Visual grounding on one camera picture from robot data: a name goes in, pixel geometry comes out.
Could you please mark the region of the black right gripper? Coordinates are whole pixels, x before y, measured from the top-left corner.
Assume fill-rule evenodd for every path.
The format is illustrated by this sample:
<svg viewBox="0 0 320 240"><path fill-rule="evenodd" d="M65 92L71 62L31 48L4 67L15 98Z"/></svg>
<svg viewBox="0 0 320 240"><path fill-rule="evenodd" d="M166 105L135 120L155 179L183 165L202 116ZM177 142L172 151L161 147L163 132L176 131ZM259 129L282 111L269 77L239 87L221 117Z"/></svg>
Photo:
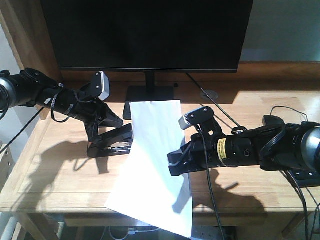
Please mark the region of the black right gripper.
<svg viewBox="0 0 320 240"><path fill-rule="evenodd" d="M167 154L171 176L253 164L253 141L246 131L225 135L214 117L193 127L198 133L191 136L190 142Z"/></svg>

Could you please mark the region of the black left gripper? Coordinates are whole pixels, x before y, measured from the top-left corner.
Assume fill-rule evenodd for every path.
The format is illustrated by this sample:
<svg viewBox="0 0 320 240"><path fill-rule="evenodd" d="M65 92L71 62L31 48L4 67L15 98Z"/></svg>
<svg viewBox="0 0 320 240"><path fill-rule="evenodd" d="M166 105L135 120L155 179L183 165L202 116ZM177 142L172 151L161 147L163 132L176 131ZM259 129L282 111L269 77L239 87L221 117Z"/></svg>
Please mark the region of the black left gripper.
<svg viewBox="0 0 320 240"><path fill-rule="evenodd" d="M52 120L64 123L74 118L84 123L87 140L95 146L100 141L99 127L120 128L123 120L109 106L90 95L90 83L79 90L63 86L45 88L37 97L37 104L50 109Z"/></svg>

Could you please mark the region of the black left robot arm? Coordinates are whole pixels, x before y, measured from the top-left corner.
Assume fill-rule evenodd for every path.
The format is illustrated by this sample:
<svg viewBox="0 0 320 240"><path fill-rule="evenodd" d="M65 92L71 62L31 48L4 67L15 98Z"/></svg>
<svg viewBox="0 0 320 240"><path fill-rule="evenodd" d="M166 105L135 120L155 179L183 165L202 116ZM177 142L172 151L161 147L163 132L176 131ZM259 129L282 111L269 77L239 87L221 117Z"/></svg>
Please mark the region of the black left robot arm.
<svg viewBox="0 0 320 240"><path fill-rule="evenodd" d="M101 140L99 128L120 128L123 120L105 103L110 95L110 84L106 74L96 72L91 82L79 90L66 88L62 83L49 78L33 68L26 68L12 75L8 70L0 73L0 112L8 109L34 107L49 109L51 118L55 113L83 122L88 141Z"/></svg>

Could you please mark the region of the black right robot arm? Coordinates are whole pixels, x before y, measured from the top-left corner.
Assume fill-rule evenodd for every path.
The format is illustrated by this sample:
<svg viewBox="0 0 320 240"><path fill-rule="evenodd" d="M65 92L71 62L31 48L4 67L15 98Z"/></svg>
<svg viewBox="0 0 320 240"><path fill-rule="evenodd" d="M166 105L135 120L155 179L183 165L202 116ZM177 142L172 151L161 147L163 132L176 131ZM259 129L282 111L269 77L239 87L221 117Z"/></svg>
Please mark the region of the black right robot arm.
<svg viewBox="0 0 320 240"><path fill-rule="evenodd" d="M265 115L256 129L225 135L212 118L197 126L190 142L167 155L172 176L208 168L259 166L264 171L320 171L320 125L285 124Z"/></svg>

